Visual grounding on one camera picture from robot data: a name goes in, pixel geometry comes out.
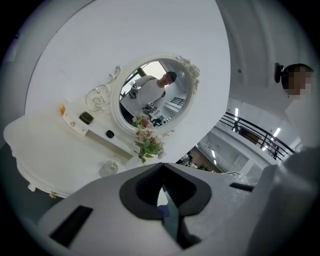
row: black slot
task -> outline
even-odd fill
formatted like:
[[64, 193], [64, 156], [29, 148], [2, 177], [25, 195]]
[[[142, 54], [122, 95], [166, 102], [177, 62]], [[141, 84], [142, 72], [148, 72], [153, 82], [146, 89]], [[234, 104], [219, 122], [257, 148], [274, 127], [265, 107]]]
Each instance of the black slot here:
[[68, 247], [90, 216], [92, 208], [78, 206], [67, 219], [57, 227], [50, 237], [62, 246]]
[[248, 192], [252, 192], [255, 188], [254, 186], [245, 185], [245, 184], [241, 184], [241, 183], [237, 183], [237, 182], [231, 183], [230, 187], [238, 189], [238, 190], [248, 191]]

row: ornate mirror frame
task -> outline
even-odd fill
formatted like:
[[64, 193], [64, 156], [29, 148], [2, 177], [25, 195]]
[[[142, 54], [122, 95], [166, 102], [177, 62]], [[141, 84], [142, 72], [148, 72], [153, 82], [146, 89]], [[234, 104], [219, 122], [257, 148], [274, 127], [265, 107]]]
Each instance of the ornate mirror frame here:
[[170, 122], [165, 125], [161, 125], [160, 127], [156, 127], [154, 131], [161, 135], [165, 134], [170, 130], [174, 130], [175, 127], [183, 120], [187, 113], [190, 111], [190, 108], [194, 102], [199, 80], [198, 77], [200, 75], [200, 70], [194, 65], [191, 64], [189, 59], [183, 58], [179, 55], [174, 54], [158, 54], [146, 57], [141, 59], [131, 65], [126, 66], [124, 69], [121, 69], [119, 66], [116, 67], [116, 71], [114, 75], [110, 75], [111, 81], [108, 82], [108, 85], [112, 88], [111, 92], [111, 114], [116, 124], [127, 134], [132, 135], [136, 128], [131, 126], [129, 123], [125, 121], [120, 111], [120, 93], [123, 85], [125, 84], [128, 77], [134, 72], [136, 69], [140, 68], [144, 64], [154, 62], [154, 61], [165, 61], [171, 60], [179, 64], [187, 77], [189, 82], [189, 93], [187, 98], [185, 99], [184, 106], [179, 111], [176, 117], [174, 117]]

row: flower bouquet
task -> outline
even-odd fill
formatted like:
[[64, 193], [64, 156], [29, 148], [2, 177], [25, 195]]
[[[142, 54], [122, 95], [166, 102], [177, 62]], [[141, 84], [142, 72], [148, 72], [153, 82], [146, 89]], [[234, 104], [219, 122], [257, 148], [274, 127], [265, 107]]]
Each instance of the flower bouquet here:
[[149, 117], [145, 114], [137, 115], [132, 119], [133, 126], [137, 128], [135, 132], [135, 145], [139, 147], [140, 151], [135, 153], [141, 159], [142, 163], [146, 162], [146, 158], [153, 158], [155, 155], [158, 159], [162, 159], [165, 155], [164, 144], [162, 138], [157, 136], [153, 131], [154, 126]]

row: small box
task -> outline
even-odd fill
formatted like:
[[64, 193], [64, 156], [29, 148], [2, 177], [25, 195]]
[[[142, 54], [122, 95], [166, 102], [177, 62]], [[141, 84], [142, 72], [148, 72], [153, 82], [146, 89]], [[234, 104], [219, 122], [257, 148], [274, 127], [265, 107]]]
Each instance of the small box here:
[[94, 117], [92, 115], [90, 115], [88, 112], [83, 112], [80, 116], [79, 116], [80, 120], [82, 122], [84, 122], [85, 124], [90, 124], [92, 122], [92, 120], [94, 119]]

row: railing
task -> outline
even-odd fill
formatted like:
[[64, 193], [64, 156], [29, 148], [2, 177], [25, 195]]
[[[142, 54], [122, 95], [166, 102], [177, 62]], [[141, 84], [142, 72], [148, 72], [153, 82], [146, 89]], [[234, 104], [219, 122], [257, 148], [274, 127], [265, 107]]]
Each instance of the railing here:
[[282, 161], [284, 157], [295, 153], [294, 150], [271, 133], [234, 114], [226, 112], [220, 119], [220, 122], [231, 127], [234, 132], [242, 136], [246, 132], [244, 136], [246, 139], [256, 142], [256, 144], [260, 145], [261, 149], [268, 152], [275, 160], [279, 159]]
[[171, 103], [174, 103], [178, 106], [183, 106], [185, 104], [185, 100], [183, 98], [174, 97], [174, 99], [171, 100]]

